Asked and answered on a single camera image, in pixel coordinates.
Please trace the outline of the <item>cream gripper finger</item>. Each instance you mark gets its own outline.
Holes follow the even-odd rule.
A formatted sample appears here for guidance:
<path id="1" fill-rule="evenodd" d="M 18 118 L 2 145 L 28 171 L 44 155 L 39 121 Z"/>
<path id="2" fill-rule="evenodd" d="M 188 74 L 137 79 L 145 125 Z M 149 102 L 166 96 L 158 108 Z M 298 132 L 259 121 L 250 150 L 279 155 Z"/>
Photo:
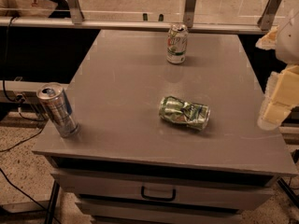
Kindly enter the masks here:
<path id="1" fill-rule="evenodd" d="M 274 130 L 299 106 L 299 65 L 288 64 L 280 73 L 272 72 L 267 80 L 258 126 Z"/>
<path id="2" fill-rule="evenodd" d="M 258 49 L 270 50 L 276 48 L 278 28 L 272 28 L 266 35 L 259 38 L 255 44 Z"/>

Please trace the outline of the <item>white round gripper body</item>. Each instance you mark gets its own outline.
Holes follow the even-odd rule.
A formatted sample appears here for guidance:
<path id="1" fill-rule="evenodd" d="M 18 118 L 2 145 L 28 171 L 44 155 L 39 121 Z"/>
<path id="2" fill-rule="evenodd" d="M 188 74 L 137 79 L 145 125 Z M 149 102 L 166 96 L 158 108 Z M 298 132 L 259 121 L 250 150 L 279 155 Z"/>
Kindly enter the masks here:
<path id="1" fill-rule="evenodd" d="M 299 64 L 299 8 L 293 8 L 278 27 L 276 57 L 289 64 Z"/>

